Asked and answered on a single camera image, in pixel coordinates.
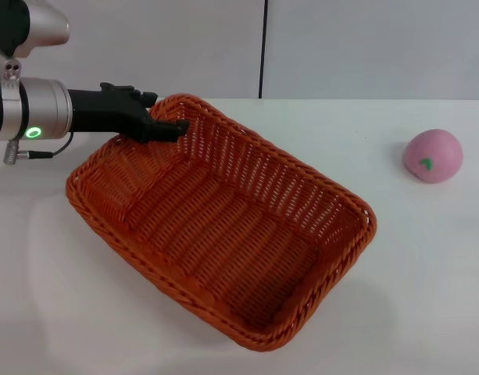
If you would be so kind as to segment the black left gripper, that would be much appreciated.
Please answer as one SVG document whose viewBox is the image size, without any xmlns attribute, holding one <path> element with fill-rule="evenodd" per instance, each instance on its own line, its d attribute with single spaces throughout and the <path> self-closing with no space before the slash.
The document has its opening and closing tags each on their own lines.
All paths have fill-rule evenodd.
<svg viewBox="0 0 479 375">
<path fill-rule="evenodd" d="M 138 142 L 177 142 L 186 135 L 189 120 L 154 120 L 148 110 L 158 95 L 132 86 L 100 83 L 98 91 L 69 89 L 73 117 L 71 133 L 118 133 Z"/>
</svg>

